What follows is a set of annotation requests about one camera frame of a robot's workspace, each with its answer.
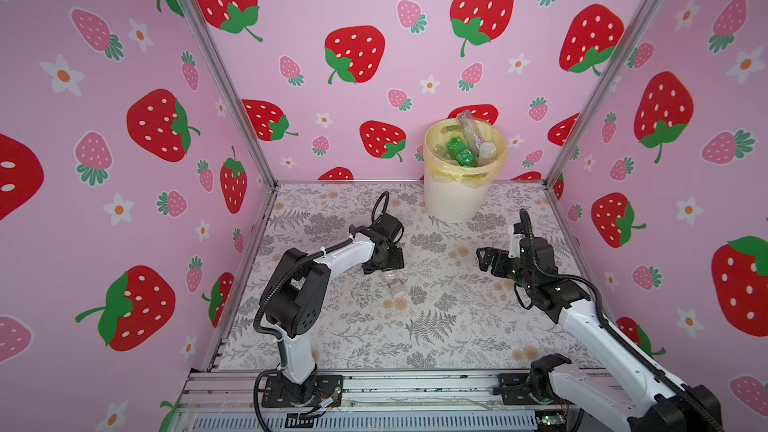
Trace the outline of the clear bluish bottle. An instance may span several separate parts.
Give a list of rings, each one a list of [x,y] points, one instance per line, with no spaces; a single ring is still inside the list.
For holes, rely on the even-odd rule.
[[[478,126],[478,121],[474,118],[470,110],[463,110],[459,112],[456,119],[461,128],[461,132],[464,139],[467,142],[468,147],[474,154],[479,153],[479,148],[483,143],[483,138]]]

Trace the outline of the clear bottle white label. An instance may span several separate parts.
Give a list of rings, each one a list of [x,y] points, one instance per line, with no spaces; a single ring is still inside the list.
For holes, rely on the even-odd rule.
[[[382,276],[394,299],[400,299],[407,295],[404,276],[399,270],[385,271]]]

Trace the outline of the green bottle yellow cap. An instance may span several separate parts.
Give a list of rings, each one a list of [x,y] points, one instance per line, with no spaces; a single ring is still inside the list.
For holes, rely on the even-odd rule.
[[[475,167],[477,159],[471,152],[466,142],[461,137],[453,137],[446,144],[446,149],[451,157],[461,167]]]

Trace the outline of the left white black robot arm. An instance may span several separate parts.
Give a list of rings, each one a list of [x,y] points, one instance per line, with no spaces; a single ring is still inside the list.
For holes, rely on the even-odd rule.
[[[366,275],[403,269],[403,231],[399,219],[381,213],[368,226],[352,226],[339,243],[313,253],[291,248],[282,255],[259,300],[253,329],[276,339],[279,377],[286,384],[298,390],[315,386],[310,330],[331,280],[356,267]]]

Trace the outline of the clear bottle red cap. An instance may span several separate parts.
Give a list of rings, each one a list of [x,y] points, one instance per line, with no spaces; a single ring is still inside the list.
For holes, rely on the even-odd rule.
[[[477,166],[483,167],[492,163],[497,156],[498,149],[493,141],[482,142],[478,147]]]

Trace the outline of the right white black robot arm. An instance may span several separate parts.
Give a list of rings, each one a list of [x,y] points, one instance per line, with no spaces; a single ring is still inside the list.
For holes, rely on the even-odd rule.
[[[546,314],[578,339],[610,373],[613,389],[588,376],[571,359],[553,353],[533,361],[526,381],[501,386],[500,394],[527,392],[538,402],[562,399],[613,431],[720,431],[717,397],[705,386],[689,386],[629,339],[602,311],[599,292],[586,279],[559,273],[543,238],[523,238],[519,252],[483,247],[479,268],[513,282],[530,307]]]

